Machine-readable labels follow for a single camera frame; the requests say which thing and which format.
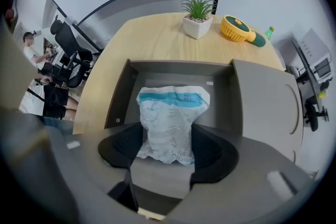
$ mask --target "black office chair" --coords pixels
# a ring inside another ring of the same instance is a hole
[[[80,85],[82,80],[87,80],[91,68],[92,53],[78,45],[70,26],[58,20],[58,16],[56,16],[55,21],[51,25],[50,32],[55,35],[55,41],[69,58],[69,61],[63,61],[62,67],[56,77],[61,78],[69,88],[75,88]],[[70,76],[64,76],[64,73],[67,74],[68,70],[73,70],[77,65],[80,65],[80,68],[73,78],[69,79]]]
[[[304,115],[304,119],[306,123],[310,123],[310,128],[313,132],[315,132],[319,127],[318,117],[324,117],[325,121],[329,121],[328,110],[322,107],[322,112],[316,112],[314,107],[314,102],[308,100],[305,102],[304,107],[306,108],[306,113]]]

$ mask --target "white square pot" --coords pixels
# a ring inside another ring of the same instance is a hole
[[[203,23],[197,23],[193,20],[189,20],[183,17],[183,28],[187,35],[195,38],[200,39],[203,37],[210,29],[212,23],[212,17],[209,17],[209,20]]]

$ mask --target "desk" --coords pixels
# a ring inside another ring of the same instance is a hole
[[[209,32],[195,40],[183,30],[184,15],[167,13],[140,17],[127,21],[119,29],[100,55],[86,82],[73,133],[104,129],[114,89],[128,58],[215,63],[230,63],[233,59],[239,59],[284,70],[267,39],[262,48],[248,42],[230,41],[220,31],[223,17],[212,15],[214,19]]]

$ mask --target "white shirt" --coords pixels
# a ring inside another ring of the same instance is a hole
[[[25,48],[23,49],[23,53],[26,56],[26,58],[31,62],[31,64],[35,67],[37,67],[39,70],[42,70],[45,61],[39,62],[39,63],[35,63],[33,61],[33,57],[36,56],[38,57],[38,54],[36,53],[36,51],[31,47],[27,47],[25,46]]]
[[[35,92],[37,95],[41,96],[44,99],[44,90],[43,86],[36,85],[35,80],[32,80],[32,82],[29,85],[29,88]],[[43,114],[43,107],[44,102],[31,94],[30,92],[25,92],[25,95],[23,96],[21,100],[21,104],[19,106],[19,110],[23,113],[30,113],[34,115],[40,115]]]

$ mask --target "white plastic bag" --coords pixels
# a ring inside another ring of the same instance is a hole
[[[208,109],[210,95],[199,86],[142,88],[136,101],[141,124],[148,131],[137,157],[194,164],[191,125]]]

